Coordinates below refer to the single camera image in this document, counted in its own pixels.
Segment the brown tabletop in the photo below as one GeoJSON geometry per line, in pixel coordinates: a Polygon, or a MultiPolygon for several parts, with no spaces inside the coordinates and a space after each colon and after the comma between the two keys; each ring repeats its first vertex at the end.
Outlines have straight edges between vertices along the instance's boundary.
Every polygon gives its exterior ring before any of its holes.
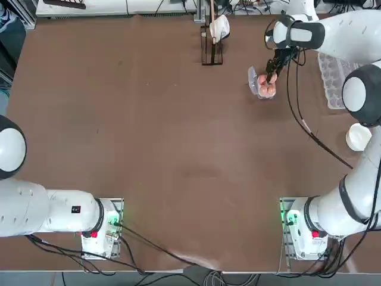
{"type": "MultiPolygon", "coordinates": [[[[285,71],[275,99],[251,94],[249,66],[262,72],[273,57],[263,44],[270,20],[230,18],[224,64],[215,67],[200,65],[199,26],[191,17],[39,21],[27,34],[8,107],[28,143],[17,178],[123,197],[126,224],[202,265],[277,271],[279,198],[324,194],[348,169],[294,122],[285,71]]],[[[326,107],[316,52],[307,52],[299,73],[308,124],[354,164],[357,155],[345,145],[354,120],[326,107]]],[[[295,65],[290,91],[294,100],[295,65]]],[[[41,237],[80,249],[73,234],[41,237]]],[[[143,269],[184,267],[127,239],[143,269]]],[[[357,251],[352,271],[381,271],[371,262],[381,254],[376,239],[370,235],[357,251]]],[[[348,249],[356,238],[350,242],[348,249]]],[[[80,269],[23,237],[2,238],[0,251],[7,257],[0,269],[80,269]]],[[[121,259],[129,261],[125,250],[121,259]]],[[[305,263],[293,262],[298,269],[305,263]]]]}

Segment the black cable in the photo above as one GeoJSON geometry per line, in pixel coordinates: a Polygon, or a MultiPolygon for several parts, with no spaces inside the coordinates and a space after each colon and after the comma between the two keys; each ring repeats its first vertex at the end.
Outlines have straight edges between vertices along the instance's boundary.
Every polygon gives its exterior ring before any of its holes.
{"type": "Polygon", "coordinates": [[[65,276],[63,272],[61,272],[61,276],[62,276],[62,283],[64,284],[64,286],[66,286],[65,276]]]}
{"type": "Polygon", "coordinates": [[[72,252],[72,253],[78,253],[80,254],[81,256],[84,255],[84,254],[87,254],[87,255],[90,255],[90,256],[95,256],[95,257],[99,257],[99,258],[102,258],[102,259],[105,259],[105,260],[108,260],[108,261],[111,261],[111,262],[114,262],[116,264],[120,264],[120,265],[124,265],[124,266],[128,266],[130,268],[133,268],[135,270],[137,270],[133,265],[129,264],[129,263],[126,263],[126,262],[122,262],[122,261],[118,261],[118,260],[114,260],[112,258],[108,258],[108,257],[104,257],[102,255],[98,255],[98,254],[95,254],[95,253],[91,253],[91,252],[88,252],[88,251],[81,251],[81,250],[72,250],[72,249],[67,249],[67,248],[64,248],[64,247],[60,247],[60,246],[57,246],[57,245],[54,245],[54,244],[50,244],[50,243],[46,243],[44,241],[42,241],[40,238],[34,236],[35,238],[35,242],[40,244],[40,245],[44,245],[44,246],[47,246],[47,247],[52,247],[52,248],[55,248],[56,250],[62,250],[64,252],[72,252]]]}
{"type": "Polygon", "coordinates": [[[299,278],[299,277],[302,277],[302,276],[309,276],[308,275],[308,271],[310,271],[313,267],[315,267],[315,265],[318,263],[318,262],[321,262],[321,258],[327,253],[328,250],[326,250],[322,255],[320,255],[318,257],[318,259],[305,271],[303,271],[302,273],[299,273],[299,274],[295,274],[295,276],[284,276],[284,275],[279,275],[279,274],[274,274],[275,276],[279,276],[279,277],[283,277],[283,278],[299,278]]]}
{"type": "Polygon", "coordinates": [[[304,118],[302,116],[302,113],[300,111],[300,106],[299,106],[299,84],[298,84],[298,78],[299,78],[299,73],[298,73],[299,59],[300,59],[300,50],[298,52],[298,62],[296,64],[296,79],[295,79],[295,83],[296,83],[296,106],[298,107],[298,113],[299,113],[299,116],[300,116],[301,120],[304,121],[304,118]]]}
{"type": "Polygon", "coordinates": [[[335,263],[338,261],[338,265],[340,264],[342,258],[343,258],[343,253],[344,253],[344,246],[345,246],[345,238],[340,242],[340,245],[339,245],[339,249],[335,255],[335,258],[331,261],[331,264],[330,264],[330,267],[327,268],[324,273],[321,273],[321,275],[319,275],[320,278],[326,278],[326,279],[329,279],[329,278],[332,278],[336,275],[338,269],[336,270],[336,267],[335,267],[335,270],[334,271],[331,271],[331,268],[335,265],[335,263]]]}
{"type": "Polygon", "coordinates": [[[230,4],[232,3],[232,1],[233,1],[233,0],[230,0],[230,1],[229,1],[229,4],[226,5],[226,7],[225,7],[225,9],[224,9],[224,11],[222,12],[221,15],[223,15],[223,14],[225,13],[226,9],[230,6],[230,4]]]}
{"type": "Polygon", "coordinates": [[[267,3],[266,0],[263,0],[263,1],[264,1],[264,3],[266,4],[266,7],[267,7],[267,9],[268,9],[268,12],[269,12],[270,15],[271,15],[271,9],[270,9],[270,6],[268,5],[268,3],[267,3]]]}
{"type": "MultiPolygon", "coordinates": [[[[295,115],[295,112],[293,111],[293,108],[292,108],[292,105],[291,105],[291,100],[290,100],[290,95],[289,95],[289,71],[290,71],[290,63],[291,61],[289,61],[288,63],[288,68],[287,68],[287,99],[288,99],[288,104],[289,104],[289,107],[290,107],[290,110],[291,110],[291,113],[292,113],[292,116],[294,117],[295,121],[298,123],[298,125],[303,129],[303,131],[320,147],[322,147],[322,149],[324,149],[325,151],[327,151],[329,154],[331,154],[332,156],[334,156],[334,158],[336,158],[337,160],[339,160],[341,163],[343,163],[344,165],[346,165],[348,168],[350,169],[353,169],[353,167],[348,164],[344,159],[342,159],[341,157],[339,157],[335,152],[333,152],[329,147],[327,147],[327,145],[325,145],[324,143],[321,142],[320,139],[318,139],[318,137],[316,137],[312,131],[310,130],[307,130],[306,127],[307,127],[307,124],[305,123],[303,117],[301,116],[301,119],[303,121],[303,124],[299,122],[298,118],[296,117],[295,115]]],[[[298,93],[298,89],[296,89],[296,98],[298,99],[299,97],[299,93],[298,93]]]]}
{"type": "Polygon", "coordinates": [[[255,282],[254,286],[258,286],[258,283],[260,282],[261,274],[258,274],[257,281],[255,282]]]}
{"type": "Polygon", "coordinates": [[[243,7],[245,7],[246,14],[249,16],[249,12],[248,12],[248,10],[246,9],[245,1],[242,1],[242,4],[243,4],[243,7]]]}
{"type": "Polygon", "coordinates": [[[164,248],[158,246],[157,244],[153,243],[152,241],[150,241],[150,240],[148,240],[147,238],[143,237],[142,235],[138,234],[136,231],[134,231],[134,230],[132,230],[132,229],[130,229],[130,228],[128,228],[128,227],[122,225],[121,223],[117,223],[117,222],[116,222],[116,223],[114,223],[114,225],[115,225],[115,226],[120,226],[120,227],[122,227],[123,229],[125,229],[125,230],[131,232],[132,234],[134,234],[135,236],[141,238],[142,240],[144,240],[146,243],[150,244],[150,245],[153,246],[154,248],[159,249],[159,250],[161,250],[161,251],[167,253],[169,256],[171,256],[171,257],[173,257],[173,258],[175,258],[175,259],[177,259],[177,260],[179,260],[179,261],[181,261],[181,262],[184,262],[184,263],[187,263],[187,264],[189,264],[189,265],[193,265],[193,266],[195,266],[195,265],[198,266],[196,263],[194,263],[194,262],[190,262],[190,261],[188,261],[188,260],[186,260],[186,259],[183,259],[183,258],[181,258],[181,257],[179,257],[179,256],[177,256],[177,255],[175,255],[175,254],[173,254],[172,252],[169,252],[168,250],[166,250],[166,249],[164,249],[164,248]]]}
{"type": "Polygon", "coordinates": [[[254,6],[253,6],[253,9],[254,9],[254,10],[257,10],[261,15],[263,15],[262,11],[259,10],[257,7],[254,7],[254,6]]]}
{"type": "Polygon", "coordinates": [[[127,8],[127,15],[129,16],[130,13],[129,13],[129,3],[128,3],[128,0],[126,0],[126,8],[127,8]]]}
{"type": "Polygon", "coordinates": [[[264,46],[267,48],[267,49],[270,49],[270,50],[272,50],[271,48],[269,48],[268,47],[268,45],[267,45],[267,42],[266,42],[266,34],[267,34],[267,32],[268,32],[268,28],[270,28],[270,26],[275,22],[275,21],[277,21],[278,19],[277,18],[274,18],[274,19],[272,19],[272,21],[271,22],[269,22],[269,24],[267,25],[267,27],[266,27],[266,29],[265,29],[265,31],[264,31],[264,46]]]}
{"type": "Polygon", "coordinates": [[[149,276],[144,276],[138,283],[136,283],[134,286],[139,286],[141,283],[143,283],[144,280],[146,280],[149,276]]]}
{"type": "Polygon", "coordinates": [[[194,280],[190,279],[188,276],[184,275],[184,274],[180,274],[180,273],[174,273],[174,274],[168,274],[166,276],[162,276],[162,277],[159,277],[155,280],[152,280],[151,282],[148,282],[146,284],[138,284],[140,286],[148,286],[148,285],[151,285],[159,280],[162,280],[162,279],[166,279],[166,278],[169,278],[169,277],[173,277],[173,276],[181,276],[181,277],[184,277],[186,278],[188,281],[190,281],[191,283],[195,284],[196,286],[201,286],[200,284],[198,284],[197,282],[195,282],[194,280]]]}
{"type": "Polygon", "coordinates": [[[351,256],[353,255],[353,253],[356,251],[356,249],[358,248],[358,246],[362,243],[362,241],[365,239],[365,237],[367,236],[370,228],[371,228],[371,225],[373,223],[373,218],[375,216],[375,213],[374,211],[376,210],[376,203],[377,203],[377,195],[378,195],[378,192],[379,192],[379,186],[380,186],[380,178],[381,178],[381,160],[380,160],[380,163],[379,163],[379,168],[377,170],[377,178],[376,178],[376,186],[374,188],[374,194],[373,194],[373,203],[372,203],[372,207],[371,207],[371,213],[370,213],[370,218],[368,220],[368,225],[367,225],[367,228],[365,229],[364,233],[363,233],[363,236],[360,238],[360,240],[356,243],[356,245],[354,246],[354,248],[351,250],[351,252],[349,252],[349,254],[347,255],[347,257],[344,259],[343,262],[341,262],[335,269],[335,271],[333,273],[336,273],[347,261],[349,258],[351,258],[351,256]]]}
{"type": "Polygon", "coordinates": [[[58,250],[59,252],[56,252],[56,251],[53,251],[53,250],[50,250],[50,249],[46,249],[44,247],[42,247],[41,245],[38,245],[38,243],[33,239],[33,236],[32,235],[26,235],[26,238],[28,238],[28,240],[34,244],[36,247],[38,247],[39,249],[45,251],[45,252],[48,252],[48,253],[54,253],[54,254],[59,254],[59,255],[62,255],[62,256],[66,256],[68,258],[70,258],[71,260],[75,261],[76,263],[78,263],[81,267],[84,268],[85,271],[87,271],[88,273],[91,273],[91,274],[102,274],[103,276],[114,276],[116,274],[116,272],[114,273],[105,273],[103,271],[101,271],[99,268],[97,268],[91,261],[89,261],[88,259],[85,259],[85,258],[82,258],[82,257],[79,257],[77,255],[72,255],[72,254],[68,254],[68,253],[65,253],[64,251],[62,250],[59,250],[59,249],[56,249],[58,250]],[[77,261],[76,259],[79,259],[79,260],[83,260],[83,261],[86,261],[87,263],[89,263],[96,271],[92,271],[90,270],[89,268],[87,268],[84,264],[80,263],[79,261],[77,261]]]}
{"type": "Polygon", "coordinates": [[[121,236],[119,236],[119,239],[127,247],[127,250],[130,254],[131,262],[134,265],[134,267],[136,268],[136,270],[139,272],[139,274],[140,275],[147,275],[147,273],[145,271],[140,271],[140,269],[136,266],[135,258],[133,257],[133,253],[132,253],[131,247],[129,246],[128,242],[121,236]]]}
{"type": "Polygon", "coordinates": [[[335,9],[337,6],[338,6],[338,5],[335,4],[335,5],[332,7],[332,9],[328,11],[328,14],[330,14],[330,13],[333,11],[333,9],[335,9]]]}
{"type": "Polygon", "coordinates": [[[181,2],[183,3],[183,7],[184,7],[184,10],[185,10],[185,13],[188,15],[188,10],[185,7],[185,0],[182,0],[181,2]]]}
{"type": "Polygon", "coordinates": [[[155,15],[154,15],[155,17],[157,16],[157,12],[159,11],[159,9],[160,9],[161,5],[163,4],[163,2],[164,2],[164,0],[161,0],[159,6],[157,7],[155,15]]]}

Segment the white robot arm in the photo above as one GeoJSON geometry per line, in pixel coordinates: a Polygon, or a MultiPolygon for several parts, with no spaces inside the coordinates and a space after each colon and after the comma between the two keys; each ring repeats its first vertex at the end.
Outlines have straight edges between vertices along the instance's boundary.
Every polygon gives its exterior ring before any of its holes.
{"type": "Polygon", "coordinates": [[[114,222],[121,221],[114,203],[88,192],[46,190],[10,178],[23,165],[26,150],[21,129],[0,116],[0,237],[80,232],[83,251],[110,258],[119,232],[114,222]]]}
{"type": "MultiPolygon", "coordinates": [[[[296,258],[316,260],[325,252],[328,236],[342,239],[365,231],[371,217],[381,160],[381,11],[358,10],[318,20],[312,1],[291,3],[291,17],[281,16],[266,40],[279,49],[315,49],[363,64],[345,79],[343,102],[355,119],[374,127],[361,158],[336,188],[321,197],[297,198],[288,212],[296,258]]],[[[380,210],[377,200],[375,213],[380,210]]],[[[370,223],[381,228],[378,215],[370,223]]]]}

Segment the paper cup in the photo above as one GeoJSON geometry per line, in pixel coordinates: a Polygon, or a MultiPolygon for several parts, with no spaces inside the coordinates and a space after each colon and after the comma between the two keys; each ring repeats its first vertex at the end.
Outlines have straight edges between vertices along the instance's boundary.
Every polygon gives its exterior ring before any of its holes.
{"type": "Polygon", "coordinates": [[[359,123],[353,124],[345,136],[346,144],[353,151],[364,151],[370,138],[370,130],[359,123]]]}
{"type": "Polygon", "coordinates": [[[212,29],[214,25],[216,26],[216,35],[215,35],[216,43],[218,43],[221,39],[229,35],[230,25],[225,15],[219,16],[217,19],[214,20],[214,23],[211,23],[209,25],[210,35],[212,36],[213,36],[212,29]]]}

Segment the metal rack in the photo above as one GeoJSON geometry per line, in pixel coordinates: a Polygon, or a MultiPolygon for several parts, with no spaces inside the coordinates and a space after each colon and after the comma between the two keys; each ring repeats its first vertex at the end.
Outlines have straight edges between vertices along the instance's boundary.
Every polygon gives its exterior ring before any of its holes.
{"type": "Polygon", "coordinates": [[[212,37],[208,37],[208,30],[212,19],[211,15],[210,8],[209,18],[205,21],[205,25],[201,26],[201,64],[203,66],[220,66],[223,64],[223,37],[221,35],[220,40],[216,43],[214,43],[212,37]]]}

